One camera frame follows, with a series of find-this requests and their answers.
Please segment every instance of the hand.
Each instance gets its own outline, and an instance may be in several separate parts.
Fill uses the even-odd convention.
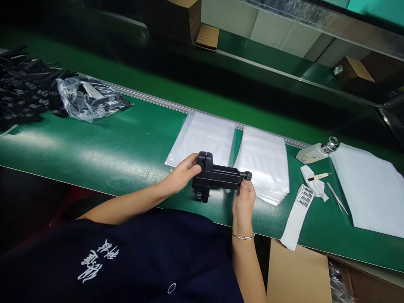
[[[166,179],[161,181],[161,185],[167,196],[178,193],[188,184],[189,180],[202,171],[200,165],[196,164],[197,157],[198,153],[188,156],[177,165]]]
[[[251,181],[243,180],[233,202],[233,233],[240,237],[253,234],[255,189]]]

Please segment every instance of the white bottle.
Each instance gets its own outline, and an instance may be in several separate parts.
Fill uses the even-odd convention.
[[[303,164],[310,164],[328,158],[330,153],[337,150],[337,145],[337,138],[330,137],[330,141],[327,143],[317,143],[300,150],[296,156],[296,159]]]

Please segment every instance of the wrist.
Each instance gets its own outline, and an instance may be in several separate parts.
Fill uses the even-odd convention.
[[[250,237],[253,235],[251,221],[240,221],[233,218],[233,234],[239,237]]]

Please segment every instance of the black component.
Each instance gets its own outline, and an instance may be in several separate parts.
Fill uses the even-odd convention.
[[[1,53],[0,131],[13,124],[39,122],[40,114],[47,109],[58,117],[66,117],[56,78],[75,75],[76,72],[55,63],[30,58],[25,46]]]
[[[197,158],[197,164],[202,171],[192,181],[192,188],[196,192],[195,199],[207,203],[211,187],[237,190],[243,179],[251,180],[253,177],[249,171],[239,172],[238,169],[213,164],[212,153],[201,151]]]

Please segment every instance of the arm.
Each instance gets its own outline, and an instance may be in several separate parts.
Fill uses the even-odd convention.
[[[201,172],[196,163],[198,154],[192,154],[181,162],[166,179],[142,189],[108,200],[78,219],[89,219],[97,223],[121,224],[135,215],[145,213],[169,196],[182,190],[189,180]]]
[[[252,215],[255,189],[243,181],[233,203],[233,233],[240,237],[253,234]],[[266,294],[254,240],[232,237],[233,268],[245,303],[265,303]]]

